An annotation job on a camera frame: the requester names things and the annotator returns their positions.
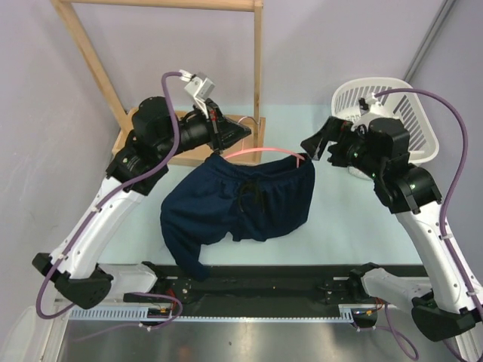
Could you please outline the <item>pink clothes hanger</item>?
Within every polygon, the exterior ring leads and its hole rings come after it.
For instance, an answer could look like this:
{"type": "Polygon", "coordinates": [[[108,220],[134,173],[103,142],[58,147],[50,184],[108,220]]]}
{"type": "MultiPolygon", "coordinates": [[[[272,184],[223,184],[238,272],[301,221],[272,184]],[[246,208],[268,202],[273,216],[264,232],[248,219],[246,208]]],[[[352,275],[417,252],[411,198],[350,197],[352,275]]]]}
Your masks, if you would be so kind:
{"type": "Polygon", "coordinates": [[[266,119],[259,118],[257,121],[252,116],[236,116],[235,122],[240,125],[248,126],[252,130],[252,134],[242,141],[236,143],[223,153],[226,160],[232,161],[234,164],[257,165],[261,163],[262,154],[264,152],[279,153],[282,155],[290,155],[295,157],[296,165],[299,166],[304,157],[287,149],[277,147],[264,146],[266,119]]]}

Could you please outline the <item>navy blue shorts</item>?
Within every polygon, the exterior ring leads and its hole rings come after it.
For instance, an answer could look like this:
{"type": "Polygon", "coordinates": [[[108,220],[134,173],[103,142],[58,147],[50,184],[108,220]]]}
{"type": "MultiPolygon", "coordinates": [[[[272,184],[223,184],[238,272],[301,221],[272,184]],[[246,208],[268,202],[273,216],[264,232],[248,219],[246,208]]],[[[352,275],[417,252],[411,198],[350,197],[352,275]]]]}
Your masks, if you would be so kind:
{"type": "Polygon", "coordinates": [[[264,242],[292,233],[309,218],[314,188],[308,155],[255,166],[210,155],[163,200],[162,237],[176,264],[203,281],[210,272],[199,261],[202,246],[227,234],[264,242]]]}

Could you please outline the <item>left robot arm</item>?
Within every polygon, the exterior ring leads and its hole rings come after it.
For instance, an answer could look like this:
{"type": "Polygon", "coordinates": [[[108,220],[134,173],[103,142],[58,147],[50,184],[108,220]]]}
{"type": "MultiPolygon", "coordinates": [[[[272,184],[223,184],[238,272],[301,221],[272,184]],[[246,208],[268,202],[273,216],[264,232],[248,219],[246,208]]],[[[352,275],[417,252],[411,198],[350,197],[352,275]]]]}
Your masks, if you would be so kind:
{"type": "Polygon", "coordinates": [[[42,311],[48,283],[73,305],[90,309],[106,298],[142,293],[156,302],[166,282],[145,263],[101,264],[100,255],[124,218],[168,172],[167,162],[207,145],[217,154],[251,135],[252,130],[206,99],[182,118],[169,112],[166,97],[145,99],[132,113],[133,129],[106,169],[97,196],[69,236],[51,253],[38,253],[33,266],[44,276],[35,308],[42,311]]]}

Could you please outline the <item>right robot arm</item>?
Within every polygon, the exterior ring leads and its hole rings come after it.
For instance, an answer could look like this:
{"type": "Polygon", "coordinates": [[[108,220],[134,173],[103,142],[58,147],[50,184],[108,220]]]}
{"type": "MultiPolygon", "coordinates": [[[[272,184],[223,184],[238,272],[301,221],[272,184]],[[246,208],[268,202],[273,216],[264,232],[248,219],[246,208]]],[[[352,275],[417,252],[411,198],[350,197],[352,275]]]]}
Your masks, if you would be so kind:
{"type": "Polygon", "coordinates": [[[356,127],[331,116],[300,145],[313,161],[328,151],[331,165],[354,167],[373,181],[375,195],[409,235],[429,277],[429,287],[421,287],[367,263],[351,271],[349,296],[356,302],[377,297],[395,305],[427,339],[440,342],[482,319],[439,231],[441,192],[429,171],[409,162],[409,140],[397,118],[375,118],[356,127]]]}

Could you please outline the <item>wooden clothes rack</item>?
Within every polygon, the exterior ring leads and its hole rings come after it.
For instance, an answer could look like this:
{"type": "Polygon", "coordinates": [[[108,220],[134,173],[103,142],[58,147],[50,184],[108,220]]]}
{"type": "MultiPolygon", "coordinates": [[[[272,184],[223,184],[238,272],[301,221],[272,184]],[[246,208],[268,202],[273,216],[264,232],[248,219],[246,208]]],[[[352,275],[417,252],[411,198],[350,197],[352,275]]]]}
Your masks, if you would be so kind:
{"type": "MultiPolygon", "coordinates": [[[[120,131],[112,148],[112,153],[120,151],[132,129],[131,118],[135,108],[126,112],[118,94],[101,63],[91,40],[88,37],[77,13],[73,1],[52,1],[54,9],[63,21],[79,52],[89,68],[97,87],[108,104],[117,121],[120,131]]],[[[252,134],[231,147],[224,156],[231,158],[236,164],[255,165],[261,161],[261,152],[256,148],[263,148],[266,119],[260,115],[261,79],[262,79],[262,1],[92,1],[93,5],[118,5],[151,8],[178,8],[209,11],[238,11],[254,15],[254,114],[251,125],[252,134]]]]}

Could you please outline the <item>white plastic laundry basket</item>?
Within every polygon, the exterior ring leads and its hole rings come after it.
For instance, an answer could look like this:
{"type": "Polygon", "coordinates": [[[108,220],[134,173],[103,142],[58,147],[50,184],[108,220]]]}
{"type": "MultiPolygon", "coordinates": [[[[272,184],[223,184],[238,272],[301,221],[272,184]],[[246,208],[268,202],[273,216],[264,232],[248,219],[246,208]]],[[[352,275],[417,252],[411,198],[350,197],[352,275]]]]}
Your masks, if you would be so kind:
{"type": "MultiPolygon", "coordinates": [[[[411,85],[397,78],[368,77],[348,81],[337,88],[331,99],[331,114],[354,123],[360,117],[358,100],[367,94],[378,94],[411,85]]],[[[431,161],[439,151],[437,137],[416,94],[396,93],[377,98],[385,109],[402,122],[410,134],[409,162],[420,166],[431,161]]]]}

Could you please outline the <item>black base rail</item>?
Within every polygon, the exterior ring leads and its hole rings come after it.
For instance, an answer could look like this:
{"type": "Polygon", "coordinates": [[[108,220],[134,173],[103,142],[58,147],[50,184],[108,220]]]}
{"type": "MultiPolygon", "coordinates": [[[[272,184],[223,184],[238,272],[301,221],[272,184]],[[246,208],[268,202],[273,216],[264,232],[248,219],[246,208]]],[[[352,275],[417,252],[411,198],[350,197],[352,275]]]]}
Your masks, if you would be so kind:
{"type": "Polygon", "coordinates": [[[323,318],[344,305],[379,307],[382,293],[365,292],[360,274],[368,265],[214,265],[204,281],[174,265],[149,263],[158,280],[143,296],[127,293],[126,303],[159,304],[161,296],[181,302],[184,317],[323,318]]]}

